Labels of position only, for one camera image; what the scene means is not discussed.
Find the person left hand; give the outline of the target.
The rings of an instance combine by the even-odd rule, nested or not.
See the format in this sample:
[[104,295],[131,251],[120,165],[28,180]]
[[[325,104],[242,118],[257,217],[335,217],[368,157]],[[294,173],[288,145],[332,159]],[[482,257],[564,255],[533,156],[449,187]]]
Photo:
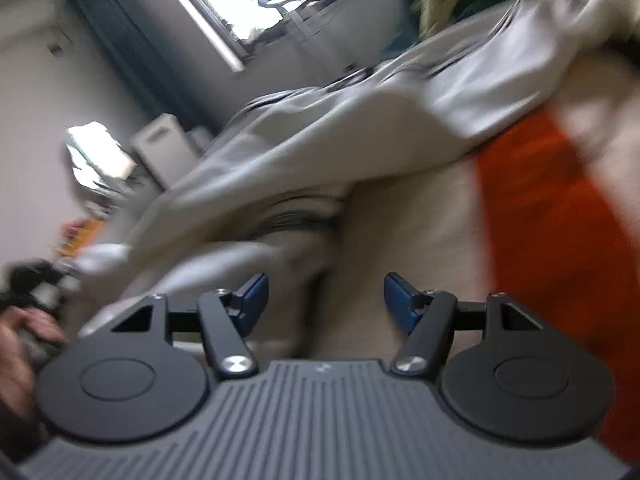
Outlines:
[[1,407],[6,420],[39,441],[41,427],[34,400],[35,371],[18,333],[27,330],[37,338],[62,346],[66,337],[54,317],[36,308],[8,307],[1,313]]

